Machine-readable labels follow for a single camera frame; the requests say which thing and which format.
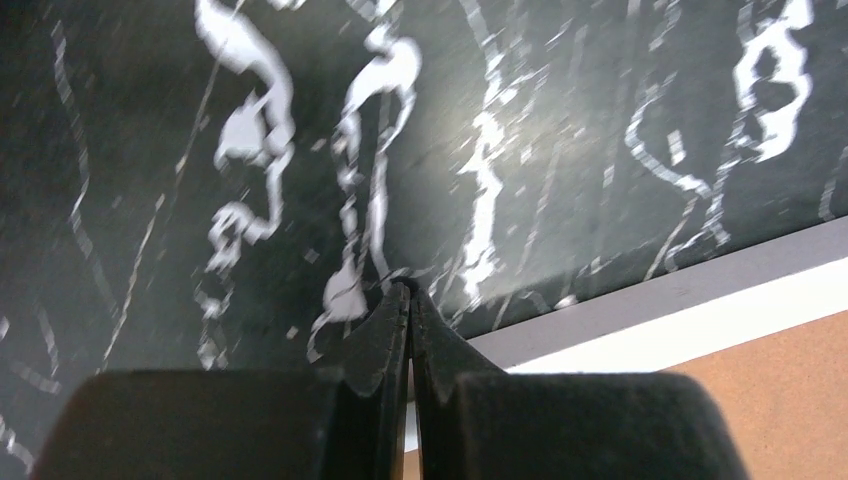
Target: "brown cardboard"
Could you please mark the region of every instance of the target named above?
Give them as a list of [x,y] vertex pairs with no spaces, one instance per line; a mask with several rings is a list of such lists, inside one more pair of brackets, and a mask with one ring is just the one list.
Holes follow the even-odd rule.
[[[671,370],[713,395],[751,478],[848,479],[848,312]],[[418,451],[403,478],[419,478]]]

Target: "white edge strip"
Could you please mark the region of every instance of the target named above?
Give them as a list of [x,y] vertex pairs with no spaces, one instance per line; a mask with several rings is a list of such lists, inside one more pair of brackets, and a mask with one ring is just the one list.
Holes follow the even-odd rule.
[[[514,374],[662,370],[848,310],[846,238],[848,217],[528,320],[470,343]],[[669,296],[669,291],[685,292],[683,297],[692,298],[681,298],[677,293]],[[639,317],[650,311],[665,312],[640,322]],[[630,312],[631,318],[622,319],[623,312]],[[585,325],[587,317],[593,325]],[[636,323],[615,330],[622,320]],[[573,343],[575,337],[582,339],[592,332],[594,338]],[[551,349],[552,336],[558,337],[553,343],[562,342],[563,348]],[[417,434],[415,405],[410,403],[404,451],[418,449]]]
[[848,259],[545,355],[509,373],[655,372],[848,310]]

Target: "white streak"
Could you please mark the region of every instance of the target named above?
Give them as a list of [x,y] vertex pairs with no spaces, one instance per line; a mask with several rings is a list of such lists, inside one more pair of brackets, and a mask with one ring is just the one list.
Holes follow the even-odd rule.
[[530,300],[531,302],[533,302],[533,306],[536,307],[536,311],[539,313],[539,315],[550,313],[553,310],[550,306],[548,306],[548,304],[545,302],[545,299],[542,298],[542,295],[539,294],[539,292],[535,292],[532,290],[524,291],[518,295],[518,298],[522,300]]
[[[468,237],[470,237],[470,235],[471,235],[471,232],[468,232],[466,234],[465,238],[463,239],[463,243],[467,242],[467,239],[468,239]],[[462,262],[462,255],[457,254],[455,258],[451,259],[451,262],[448,262],[448,265],[451,265],[450,266],[450,273],[448,274],[447,280],[445,280],[445,287],[442,290],[443,293],[442,293],[441,298],[439,299],[439,304],[437,305],[437,308],[440,312],[442,311],[442,307],[444,306],[445,301],[447,301],[447,293],[450,292],[450,289],[453,286],[453,281],[456,279],[456,276],[459,274],[459,269],[460,269],[460,267],[462,266],[462,263],[463,263]],[[435,293],[431,291],[430,296],[432,297],[434,295],[435,295]]]
[[660,260],[666,257],[666,251],[668,251],[668,247],[671,245],[671,242],[677,237],[680,233],[680,230],[683,229],[683,226],[686,225],[686,222],[689,220],[689,216],[692,215],[692,210],[695,209],[695,202],[697,201],[696,197],[692,197],[689,199],[689,202],[686,204],[686,208],[683,210],[683,215],[680,217],[680,222],[677,223],[677,226],[674,227],[674,230],[668,235],[665,243],[663,243],[660,251],[657,252],[657,256],[654,257],[653,263],[648,268],[648,271],[645,273],[645,278],[642,279],[643,282],[647,282],[651,278],[654,277],[654,272],[656,272],[657,267],[660,264]]
[[503,128],[498,124],[489,108],[500,99],[502,103],[514,97],[514,90],[503,90],[500,63],[504,55],[498,50],[495,37],[489,33],[486,21],[475,0],[459,0],[465,18],[486,63],[486,93],[483,110],[474,119],[473,126],[479,130],[474,153],[458,174],[474,173],[477,181],[477,198],[474,200],[471,234],[464,246],[465,268],[460,276],[465,281],[465,293],[470,299],[469,308],[480,305],[480,283],[495,271],[495,245],[492,232],[495,221],[497,197],[503,189],[501,180],[495,175],[492,161],[503,153]]
[[106,364],[109,361],[109,355],[112,353],[112,348],[115,346],[115,342],[118,340],[118,335],[121,334],[121,329],[124,328],[124,323],[127,321],[127,312],[130,308],[130,304],[132,303],[133,289],[135,289],[135,283],[138,280],[138,267],[141,266],[141,260],[144,257],[144,247],[147,245],[147,241],[150,240],[150,234],[153,233],[153,226],[156,224],[156,216],[159,213],[159,209],[162,208],[163,203],[165,203],[165,194],[159,195],[159,199],[156,200],[156,207],[153,211],[153,216],[151,216],[150,221],[147,222],[147,230],[144,232],[144,237],[141,239],[141,245],[138,247],[138,253],[136,253],[135,262],[133,263],[132,274],[130,274],[130,278],[127,280],[127,295],[124,298],[123,308],[121,308],[121,316],[118,317],[118,323],[112,330],[112,339],[109,341],[109,346],[106,348],[106,352],[103,353],[103,370],[106,369]]
[[533,146],[525,145],[524,148],[521,149],[519,161],[522,165],[524,165],[529,162],[531,158],[533,158]]
[[[746,12],[750,19],[750,8],[747,8]],[[787,0],[777,20],[763,22],[764,28],[757,35],[749,37],[746,33],[742,38],[744,53],[733,69],[733,79],[736,82],[739,107],[746,112],[753,111],[763,130],[760,142],[744,138],[750,143],[749,146],[759,153],[756,162],[782,154],[795,139],[798,114],[810,97],[813,83],[810,75],[804,73],[807,51],[795,42],[790,30],[799,30],[812,23],[813,8],[810,0]],[[795,98],[791,102],[773,112],[757,109],[757,99],[752,91],[754,84],[762,80],[757,75],[756,65],[766,50],[771,51],[777,59],[774,73],[767,80],[788,84],[795,92]]]
[[303,256],[303,259],[309,263],[315,263],[315,260],[318,260],[320,256],[321,254],[310,248],[309,251],[306,252],[306,255]]
[[377,5],[369,0],[345,0],[350,8],[368,22],[377,19]]
[[630,153],[633,157],[658,179],[676,187],[681,192],[693,191],[701,198],[709,199],[712,196],[712,189],[706,182],[691,175],[680,175],[672,171],[654,158],[648,152],[645,143],[639,138],[638,130],[644,120],[645,110],[663,97],[669,85],[674,81],[675,76],[675,74],[669,75],[662,85],[651,85],[644,92],[644,98],[638,104],[636,111],[633,112],[633,116],[630,118],[630,125],[627,126],[624,134],[624,143],[630,148]]
[[273,128],[265,145],[274,156],[281,156],[291,148],[289,142],[295,131],[290,113],[291,76],[274,46],[238,12],[243,3],[240,0],[235,10],[229,10],[215,0],[197,0],[197,34],[221,65],[238,75],[253,70],[265,82],[265,113]]
[[297,10],[306,3],[306,0],[268,0],[268,3],[277,10],[282,10],[284,8]]
[[563,35],[565,35],[565,32],[567,32],[568,29],[571,27],[571,21],[572,21],[572,19],[569,19],[568,21],[563,23],[562,26],[559,28],[559,31],[556,33],[556,35],[554,35],[553,37],[551,37],[550,40],[545,42],[545,46],[550,48],[550,47],[553,47],[554,45],[556,45],[557,43],[559,43],[559,39]]
[[237,107],[227,118],[218,139],[213,164],[224,171],[230,158],[256,161],[263,154],[263,145],[267,132],[262,118],[262,109],[268,103],[266,95],[261,100],[251,92],[244,104]]
[[345,259],[342,268],[327,281],[324,289],[324,313],[312,323],[306,344],[306,357],[314,362],[323,356],[315,349],[315,337],[327,324],[344,323],[365,316],[368,308],[352,258]]
[[177,162],[177,164],[174,166],[174,173],[179,174],[183,171],[183,168],[185,168],[186,160],[188,160],[188,158],[183,156],[183,158],[181,158],[180,161]]
[[836,219],[836,216],[833,215],[833,211],[831,210],[831,201],[833,199],[833,191],[836,189],[836,178],[839,172],[842,171],[846,160],[848,160],[848,147],[842,149],[842,155],[839,156],[839,161],[833,167],[833,173],[824,186],[824,192],[819,202],[819,218],[825,222]]
[[602,188],[607,188],[612,185],[612,181],[615,178],[615,165],[609,165],[604,169],[604,181],[601,185]]
[[571,56],[571,63],[568,66],[568,79],[571,83],[569,94],[574,91],[577,83],[577,72],[580,70],[580,65],[583,63],[583,44],[586,42],[586,31],[588,27],[582,25],[577,32],[574,33],[574,54]]
[[678,0],[671,0],[666,7],[665,15],[663,15],[663,21],[658,26],[658,28],[661,28],[662,30],[658,30],[654,34],[654,39],[651,41],[648,48],[649,51],[653,52],[661,47],[663,42],[665,42],[665,36],[677,25],[677,21],[680,20],[680,8],[677,3]]
[[594,259],[592,259],[592,262],[589,263],[589,275],[597,275],[598,273],[601,272],[601,270],[605,269],[610,263],[612,263],[612,259],[601,263],[601,257],[595,257]]
[[381,53],[368,62],[351,82],[345,96],[345,106],[338,125],[340,143],[344,146],[348,162],[356,164],[361,143],[359,108],[366,100],[379,93],[394,93],[401,101],[401,109],[394,126],[381,132],[379,150],[385,152],[400,134],[415,105],[415,81],[421,71],[421,50],[409,37],[394,38],[388,25],[374,28],[365,39],[365,48]]
[[383,253],[385,239],[386,215],[389,205],[389,195],[386,189],[386,169],[388,158],[384,153],[378,153],[374,159],[374,172],[371,176],[371,200],[368,202],[367,228],[371,232],[371,259],[381,279],[383,293],[389,290],[389,265]]
[[686,160],[686,149],[683,147],[683,138],[680,136],[680,130],[675,130],[668,134],[668,150],[671,153],[671,166]]
[[6,426],[2,415],[0,415],[0,442],[5,444],[6,453],[24,464],[25,473],[31,474],[33,467],[35,467],[35,457],[32,456],[29,449],[18,443],[15,431]]
[[395,6],[395,3],[397,3],[397,0],[377,0],[377,16],[382,17],[388,13]]
[[[241,239],[255,216],[247,205],[230,202],[219,208],[212,217],[214,222],[207,238],[215,248],[215,253],[206,263],[206,271],[224,271],[235,267],[241,259]],[[233,237],[226,234],[233,230]]]
[[24,381],[44,393],[57,395],[62,390],[62,384],[55,380],[46,378],[44,375],[36,372],[24,363],[14,361],[9,368]]
[[68,114],[68,119],[71,122],[71,132],[73,133],[74,140],[79,148],[77,163],[82,186],[80,187],[80,193],[74,202],[74,206],[71,209],[69,220],[71,228],[74,231],[74,238],[76,238],[77,245],[79,246],[80,251],[82,251],[86,262],[90,265],[91,272],[94,275],[94,282],[97,285],[100,296],[106,303],[109,315],[114,316],[117,311],[118,303],[115,301],[115,296],[112,294],[112,289],[109,287],[109,282],[106,280],[106,275],[103,272],[103,265],[100,263],[100,257],[97,255],[97,252],[94,249],[94,243],[91,241],[85,230],[85,226],[82,222],[82,214],[80,213],[80,206],[85,199],[85,195],[88,192],[88,185],[91,181],[91,174],[89,172],[88,142],[86,141],[85,130],[83,129],[82,121],[80,119],[80,113],[76,108],[74,92],[71,89],[68,74],[65,70],[65,50],[68,42],[65,38],[64,28],[61,21],[56,23],[51,36],[56,49],[56,60],[53,63],[56,89],[59,92],[62,105],[65,107],[65,111]]
[[50,357],[50,378],[56,376],[56,370],[59,369],[59,349],[56,348],[56,336],[53,334],[53,327],[50,326],[50,319],[47,318],[47,311],[40,305],[36,306],[36,316],[38,317],[38,325],[41,328],[41,336],[44,338],[44,343],[47,344],[47,355]]
[[554,305],[554,310],[562,310],[563,308],[570,307],[572,305],[577,305],[577,297],[574,295],[568,295],[567,297],[563,297],[562,300],[558,301],[556,305]]
[[633,16],[639,13],[639,0],[628,0],[627,16]]
[[227,360],[227,339],[220,325],[220,317],[229,308],[230,298],[235,290],[235,286],[230,280],[228,272],[229,270],[225,270],[217,274],[226,291],[224,298],[210,297],[206,292],[201,290],[200,285],[197,285],[194,291],[194,300],[203,310],[197,357],[205,370],[212,370],[215,367],[223,369],[229,365],[229,361]]
[[[560,142],[556,142],[554,144],[554,151],[551,152],[551,159],[548,162],[548,170],[545,172],[545,183],[542,185],[542,192],[539,195],[539,200],[536,202],[536,211],[533,214],[533,226],[530,229],[530,234],[527,236],[527,241],[524,243],[524,249],[521,252],[521,259],[518,261],[518,268],[515,271],[516,275],[520,274],[524,270],[524,267],[527,265],[527,261],[530,259],[530,252],[533,250],[533,245],[536,243],[536,237],[539,234],[539,228],[542,223],[542,213],[545,211],[545,208],[550,202],[551,189],[554,184],[554,174],[556,173],[557,164],[559,163],[560,149]],[[511,300],[512,294],[509,294],[504,299],[503,305],[501,305],[498,315],[495,317],[495,321],[492,324],[492,331],[497,330],[501,326],[504,313],[506,312]]]

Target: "black plastic object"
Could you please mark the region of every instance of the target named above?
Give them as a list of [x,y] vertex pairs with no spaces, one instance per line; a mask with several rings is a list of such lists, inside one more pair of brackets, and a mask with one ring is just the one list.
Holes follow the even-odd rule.
[[507,375],[400,284],[314,370],[95,377],[33,478],[400,479],[410,357],[426,480],[747,478],[691,379]]
[[399,479],[408,303],[393,286],[315,370],[98,375],[32,478]]
[[411,313],[426,480],[747,478],[719,410],[688,377],[505,375],[425,295]]

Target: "black marble surface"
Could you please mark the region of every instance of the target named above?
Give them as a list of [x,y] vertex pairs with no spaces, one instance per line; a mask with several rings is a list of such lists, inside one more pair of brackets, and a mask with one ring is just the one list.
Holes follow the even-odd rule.
[[[379,300],[380,252],[472,337],[848,213],[843,0],[236,3],[203,20],[253,36],[215,50],[192,0],[0,2],[0,478],[104,368],[308,365]],[[291,77],[288,145],[285,75],[212,54],[257,38]],[[340,187],[375,58],[397,89],[358,109]],[[253,163],[216,165],[251,98]],[[209,268],[216,212],[273,219],[269,186],[279,226],[230,228],[238,262]]]

